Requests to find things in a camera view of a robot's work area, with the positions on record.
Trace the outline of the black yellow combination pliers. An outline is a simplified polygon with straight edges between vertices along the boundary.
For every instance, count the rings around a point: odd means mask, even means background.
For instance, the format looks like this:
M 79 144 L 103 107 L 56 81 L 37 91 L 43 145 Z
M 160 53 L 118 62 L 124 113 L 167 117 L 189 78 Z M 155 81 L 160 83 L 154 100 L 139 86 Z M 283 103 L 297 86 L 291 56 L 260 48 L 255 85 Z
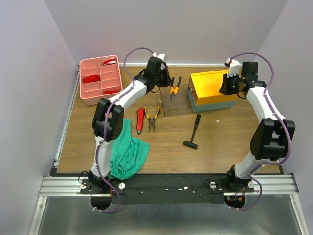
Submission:
M 179 77 L 178 83 L 177 83 L 177 85 L 175 87 L 174 87 L 174 80 L 175 80 L 175 78 L 173 77 L 171 79 L 170 102 L 174 101 L 175 95 L 177 94 L 178 89 L 179 89 L 179 87 L 181 85 L 182 77 L 181 76 Z

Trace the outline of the transparent drawer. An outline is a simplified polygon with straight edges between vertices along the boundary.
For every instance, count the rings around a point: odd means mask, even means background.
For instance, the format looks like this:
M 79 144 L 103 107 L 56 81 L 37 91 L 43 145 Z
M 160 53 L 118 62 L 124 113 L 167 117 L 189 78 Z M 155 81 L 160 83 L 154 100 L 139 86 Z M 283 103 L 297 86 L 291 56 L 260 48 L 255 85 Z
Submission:
M 172 102 L 170 101 L 169 88 L 161 88 L 162 110 L 165 117 L 194 114 L 187 88 L 187 84 L 181 85 Z

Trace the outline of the yellow needle nose pliers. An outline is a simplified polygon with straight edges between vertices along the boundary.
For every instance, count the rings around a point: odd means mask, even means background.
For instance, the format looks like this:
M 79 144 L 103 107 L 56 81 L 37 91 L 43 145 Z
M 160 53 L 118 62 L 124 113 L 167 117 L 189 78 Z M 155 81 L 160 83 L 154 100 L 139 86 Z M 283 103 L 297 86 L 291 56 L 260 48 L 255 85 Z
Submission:
M 144 106 L 144 115 L 145 115 L 145 117 L 147 118 L 148 123 L 149 123 L 149 127 L 148 127 L 148 131 L 149 131 L 149 132 L 151 131 L 151 129 L 155 132 L 155 121 L 156 121 L 156 119 L 158 118 L 159 113 L 160 113 L 160 106 L 158 106 L 157 112 L 156 112 L 156 114 L 155 114 L 154 116 L 150 116 L 150 115 L 147 113 L 147 108 L 146 108 L 146 106 Z

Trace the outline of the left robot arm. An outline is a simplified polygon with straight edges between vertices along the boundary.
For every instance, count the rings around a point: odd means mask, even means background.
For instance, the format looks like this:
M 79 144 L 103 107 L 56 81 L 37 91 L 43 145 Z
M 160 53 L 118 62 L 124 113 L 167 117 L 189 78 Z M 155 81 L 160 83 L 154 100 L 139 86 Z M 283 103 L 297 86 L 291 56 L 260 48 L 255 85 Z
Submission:
M 134 77 L 128 87 L 110 99 L 102 98 L 98 101 L 92 121 L 96 149 L 89 173 L 91 187 L 97 193 L 104 193 L 109 186 L 107 176 L 110 172 L 112 149 L 123 129 L 124 111 L 155 86 L 160 88 L 170 85 L 166 60 L 166 54 L 153 53 L 146 68 Z

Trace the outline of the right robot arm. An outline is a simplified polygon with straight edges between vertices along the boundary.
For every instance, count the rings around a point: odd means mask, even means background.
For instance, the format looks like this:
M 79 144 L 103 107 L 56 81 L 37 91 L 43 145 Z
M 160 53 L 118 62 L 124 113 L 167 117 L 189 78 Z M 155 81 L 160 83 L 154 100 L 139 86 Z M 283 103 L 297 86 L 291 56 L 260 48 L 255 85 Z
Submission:
M 252 175 L 265 165 L 280 165 L 290 155 L 295 123 L 286 120 L 270 98 L 267 85 L 258 79 L 257 62 L 227 59 L 228 72 L 223 75 L 220 93 L 242 93 L 250 102 L 259 125 L 250 141 L 250 152 L 233 165 L 224 180 L 225 187 L 235 192 L 252 184 Z

